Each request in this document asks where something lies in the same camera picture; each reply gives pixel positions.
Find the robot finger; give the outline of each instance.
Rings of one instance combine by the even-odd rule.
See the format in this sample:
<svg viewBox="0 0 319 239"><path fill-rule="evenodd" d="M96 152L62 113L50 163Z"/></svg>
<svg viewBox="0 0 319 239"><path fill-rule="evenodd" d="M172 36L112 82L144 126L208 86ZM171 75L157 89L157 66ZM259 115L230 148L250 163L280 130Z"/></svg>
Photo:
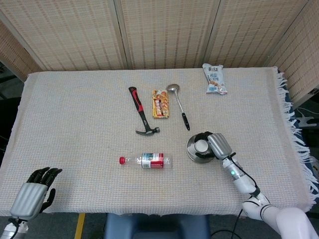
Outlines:
<svg viewBox="0 0 319 239"><path fill-rule="evenodd" d="M196 153L195 155L199 158L213 158L213 157L215 157L215 154L213 154L213 153L208 153L208 154Z"/></svg>
<svg viewBox="0 0 319 239"><path fill-rule="evenodd" d="M42 179L43 174L48 171L50 167L35 170L27 180L27 183L39 183Z"/></svg>
<svg viewBox="0 0 319 239"><path fill-rule="evenodd" d="M42 204L42 207L41 207L39 213L42 213L45 209L47 209L48 207L50 207L52 205L54 197L55 197L55 188L52 188L48 199L46 200L45 203Z"/></svg>
<svg viewBox="0 0 319 239"><path fill-rule="evenodd" d="M44 184L44 182L49 178L49 176L54 172L55 170L58 170L57 168L51 168L48 170L45 175L43 176L42 180L39 182L40 184Z"/></svg>
<svg viewBox="0 0 319 239"><path fill-rule="evenodd" d="M44 184L49 187L52 185L55 177L62 172L62 169L52 168L44 175L43 179L41 180L41 184Z"/></svg>
<svg viewBox="0 0 319 239"><path fill-rule="evenodd" d="M200 139L204 139L204 140L207 141L207 137L208 137L209 135L211 135L211 134L213 134L213 133L208 132L208 131L206 131L205 133L199 133L198 135L196 135L194 141L197 142L197 141L199 141Z"/></svg>

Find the red and black handle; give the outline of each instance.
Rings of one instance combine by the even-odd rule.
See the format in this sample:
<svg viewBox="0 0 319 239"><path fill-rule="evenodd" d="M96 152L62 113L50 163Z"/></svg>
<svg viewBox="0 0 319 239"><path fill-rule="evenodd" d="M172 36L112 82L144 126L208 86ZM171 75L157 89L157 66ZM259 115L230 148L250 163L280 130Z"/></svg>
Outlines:
<svg viewBox="0 0 319 239"><path fill-rule="evenodd" d="M142 103L138 97L138 92L137 92L137 89L135 87L129 87L129 91L133 97L133 100L134 100L134 104L136 106L136 109L138 110L138 112L141 112L143 111L143 106L142 106Z"/></svg>
<svg viewBox="0 0 319 239"><path fill-rule="evenodd" d="M134 101L134 104L136 106L136 109L138 110L141 118L142 118L142 121L143 121L143 124L145 126L145 130L146 132L152 130L151 127L149 126L149 123L148 121L146 120L146 117L145 117L145 114L144 114L144 110L143 110L143 106L142 106L142 103L138 97L138 92L137 92L137 89L135 87L129 87L129 91L133 97L133 101Z"/></svg>

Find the hammer head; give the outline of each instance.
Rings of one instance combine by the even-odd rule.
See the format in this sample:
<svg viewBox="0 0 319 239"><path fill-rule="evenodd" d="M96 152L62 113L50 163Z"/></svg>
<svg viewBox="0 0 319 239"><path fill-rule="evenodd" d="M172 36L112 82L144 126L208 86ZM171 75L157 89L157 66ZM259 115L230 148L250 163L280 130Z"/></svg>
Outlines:
<svg viewBox="0 0 319 239"><path fill-rule="evenodd" d="M156 127L154 129L151 129L149 131L146 131L146 132L140 132L140 131L137 131L136 130L136 133L140 134L140 135L144 135L144 136L151 136L153 135L154 133L159 133L160 132L160 128L159 127Z"/></svg>

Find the tablecloth fringe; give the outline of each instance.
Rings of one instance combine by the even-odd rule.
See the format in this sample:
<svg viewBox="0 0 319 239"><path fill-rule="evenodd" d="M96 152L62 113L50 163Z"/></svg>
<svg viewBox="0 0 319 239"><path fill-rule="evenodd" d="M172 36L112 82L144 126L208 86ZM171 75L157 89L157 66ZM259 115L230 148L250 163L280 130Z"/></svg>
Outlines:
<svg viewBox="0 0 319 239"><path fill-rule="evenodd" d="M290 128L291 137L293 139L293 147L295 148L295 153L299 156L300 163L305 175L305 182L307 184L307 188L309 188L310 199L312 200L313 205L316 204L316 198L319 198L319 190L317 178L313 175L313 172L306 166L306 163L311 163L311 159L309 158L310 150L308 147L306 147L304 141L298 138L298 136L301 136L301 129L295 127L295 123L297 120L295 118L295 112L291 111L293 103L286 101L286 94L288 94L289 91L283 88L283 86L287 86L287 80L284 78L284 73L278 73L277 79L278 94L281 98L280 103L282 104L284 109L284 117L286 118L286 123Z"/></svg>

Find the snack package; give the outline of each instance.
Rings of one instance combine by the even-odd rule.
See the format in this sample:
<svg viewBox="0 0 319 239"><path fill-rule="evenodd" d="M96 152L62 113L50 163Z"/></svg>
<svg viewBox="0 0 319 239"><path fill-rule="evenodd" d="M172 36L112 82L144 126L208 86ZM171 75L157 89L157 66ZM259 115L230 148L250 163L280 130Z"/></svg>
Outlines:
<svg viewBox="0 0 319 239"><path fill-rule="evenodd" d="M152 115L155 119L166 119L169 117L168 93L166 90L153 90Z"/></svg>
<svg viewBox="0 0 319 239"><path fill-rule="evenodd" d="M208 81L208 87L206 93L218 92L221 95L227 94L227 90L224 83L223 66L212 66L204 63L203 69Z"/></svg>

